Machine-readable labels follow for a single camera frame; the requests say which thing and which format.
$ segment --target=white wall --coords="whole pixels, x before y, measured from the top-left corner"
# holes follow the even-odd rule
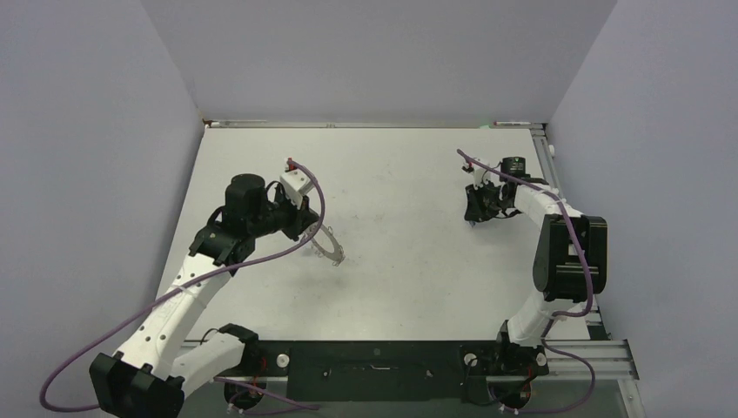
[[[208,118],[548,121],[615,0],[142,0]]]
[[[0,415],[48,416],[46,375],[151,300],[201,129],[137,0],[2,1]],[[54,402],[95,401],[90,361]]]
[[[610,225],[607,328],[649,418],[738,416],[738,2],[620,0],[549,135]]]

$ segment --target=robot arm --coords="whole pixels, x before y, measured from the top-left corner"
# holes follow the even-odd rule
[[[535,289],[520,311],[506,321],[500,330],[506,342],[521,347],[537,347],[554,312],[567,311],[587,299],[582,265],[561,217],[559,200],[502,177],[495,185],[493,173],[472,163],[465,163],[462,168],[474,178],[473,183],[466,188],[465,220],[473,224],[524,213],[540,230],[533,262]],[[522,157],[502,159],[500,172],[535,184],[554,195],[558,193],[545,180],[532,179],[526,174],[526,160]],[[563,200],[561,203],[585,251],[594,293],[601,293],[607,271],[607,223],[602,218],[584,215]]]
[[[289,163],[279,182],[274,182],[273,201],[267,198],[261,177],[241,174],[231,180],[225,189],[225,205],[197,233],[167,290],[179,293],[155,307],[114,355],[99,354],[92,362],[92,385],[102,410],[119,417],[175,417],[189,394],[241,362],[245,349],[258,336],[232,324],[221,327],[205,344],[177,356],[200,314],[235,270],[191,287],[182,285],[222,266],[243,262],[259,237],[281,231],[298,240],[318,220],[306,196],[313,187],[311,180]]]

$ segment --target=cable clip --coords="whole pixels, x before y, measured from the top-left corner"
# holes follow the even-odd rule
[[[207,308],[207,304],[203,302],[195,293],[193,293],[192,290],[188,289],[187,287],[180,286],[180,285],[174,285],[174,287],[181,290],[182,293],[189,294],[197,303],[200,304],[201,307],[203,307],[203,309]]]

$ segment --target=purple cable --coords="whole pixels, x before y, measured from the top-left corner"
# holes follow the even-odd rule
[[[561,216],[564,217],[564,222],[567,224],[567,230],[569,231],[569,236],[572,239],[572,244],[574,244],[574,250],[577,253],[577,257],[579,258],[579,262],[581,264],[582,270],[584,271],[584,279],[587,284],[587,304],[584,306],[584,309],[581,310],[581,312],[575,312],[570,313],[567,311],[555,311],[553,313],[553,316],[568,316],[571,318],[581,318],[583,316],[586,316],[589,314],[589,312],[592,310],[592,304],[594,303],[594,290],[592,286],[592,274],[589,272],[589,265],[587,263],[587,259],[584,257],[584,250],[581,249],[581,245],[579,243],[579,240],[577,239],[576,231],[574,230],[574,224],[572,223],[571,218],[569,218],[569,214],[567,213],[567,208],[564,206],[564,203],[561,201],[559,196],[556,195],[556,193],[550,192],[548,190],[545,190],[533,183],[528,183],[527,181],[523,179],[518,179],[516,177],[513,177],[511,175],[505,174],[504,172],[499,172],[492,167],[488,165],[484,165],[477,161],[474,158],[469,157],[464,153],[462,150],[456,150],[456,152],[466,160],[467,163],[478,165],[485,170],[497,174],[498,176],[502,177],[503,179],[512,181],[514,183],[518,183],[519,185],[524,185],[527,187],[530,187],[534,189],[535,191],[542,192],[552,198],[556,205],[559,206],[559,209],[561,210]],[[580,361],[582,364],[584,364],[589,369],[589,375],[591,376],[591,380],[589,382],[589,388],[587,389],[587,392],[582,396],[578,401],[575,401],[565,407],[562,408],[552,408],[552,409],[524,409],[524,410],[518,410],[517,413],[519,414],[559,414],[564,412],[569,412],[574,408],[579,407],[579,405],[585,403],[589,400],[590,396],[592,396],[592,392],[594,391],[594,384],[595,384],[595,378],[594,378],[594,369],[592,368],[592,365],[589,364],[589,361],[581,358],[580,356],[572,353],[568,353],[566,351],[561,351],[558,348],[553,348],[548,345],[545,338],[548,335],[548,333],[551,331],[551,327],[554,326],[555,320],[550,320],[548,324],[546,325],[546,328],[543,330],[543,334],[540,336],[540,343],[545,347],[547,350],[556,353],[565,355],[566,357],[575,359],[577,361]],[[515,409],[510,409],[507,406],[505,406],[505,409],[507,411],[515,411]]]
[[[310,170],[308,170],[305,166],[299,164],[296,161],[291,162],[292,165],[297,167],[300,171],[302,171],[307,178],[311,180],[311,182],[315,185],[315,190],[318,192],[318,197],[320,199],[320,215],[318,217],[317,228],[313,228],[312,232],[308,234],[308,236],[305,239],[301,239],[300,242],[295,244],[294,246],[291,246],[287,248],[284,251],[281,251],[279,253],[274,253],[272,255],[267,255],[266,257],[262,257],[260,259],[255,260],[249,260],[244,261],[243,263],[234,264],[231,266],[224,266],[220,267],[219,269],[213,270],[209,273],[203,274],[202,276],[198,276],[182,285],[182,287],[190,287],[198,284],[199,282],[203,280],[208,280],[209,278],[216,276],[218,274],[224,273],[224,272],[230,272],[231,270],[236,270],[242,267],[248,267],[253,266],[256,264],[265,263],[266,261],[272,261],[276,260],[280,257],[284,257],[289,253],[293,253],[297,251],[300,247],[304,246],[312,238],[315,237],[315,235],[320,231],[320,227],[323,225],[323,219],[325,218],[325,195],[323,194],[323,189],[320,188],[320,185],[318,184],[318,180],[315,178],[315,175],[312,174]],[[166,302],[167,300],[171,299],[178,293],[181,293],[181,288],[176,288],[172,290],[169,293],[165,293],[161,295],[158,299],[154,300],[152,303],[138,311],[137,313],[130,316],[128,319],[124,320],[120,324],[116,325],[112,330],[108,331],[107,333],[103,334],[101,337],[97,338],[90,344],[82,347],[79,351],[72,354],[70,358],[65,360],[59,367],[54,369],[54,371],[49,374],[49,377],[46,378],[46,381],[44,381],[44,384],[41,386],[41,392],[38,394],[38,402],[41,404],[42,407],[45,409],[48,409],[50,411],[54,412],[84,412],[84,411],[91,411],[93,409],[100,408],[99,405],[85,405],[82,407],[59,407],[57,405],[54,405],[52,403],[49,403],[49,401],[46,400],[47,392],[49,391],[49,386],[51,386],[51,383],[61,374],[71,363],[82,357],[85,353],[92,350],[94,347],[97,347],[100,345],[103,341],[108,340],[111,336],[119,333],[123,328],[128,327],[133,321],[137,320],[138,318],[146,315],[149,313],[154,307],[161,305],[162,303]]]
[[[231,399],[228,400],[229,404],[233,404],[233,402],[238,398],[240,395],[245,394],[249,390],[253,390],[254,392],[259,392],[260,394],[264,396],[269,396],[270,398],[276,399],[277,401],[282,401],[284,403],[289,403],[290,405],[293,405],[294,408],[285,408],[285,409],[276,409],[273,411],[266,411],[266,412],[251,412],[251,411],[244,411],[245,415],[277,415],[277,414],[283,414],[285,412],[292,412],[292,411],[299,411],[301,409],[310,409],[311,411],[317,411],[320,409],[320,405],[307,405],[304,403],[300,403],[297,401],[293,401],[290,398],[286,398],[282,396],[281,394],[274,394],[273,392],[269,392],[267,390],[264,390],[258,386],[250,385],[246,383],[245,381],[234,381],[232,379],[226,379],[225,377],[216,377],[213,379],[214,381],[220,381],[222,383],[230,383],[232,385],[240,386],[242,388],[246,388],[247,390],[243,392],[238,392],[234,396],[231,396]]]

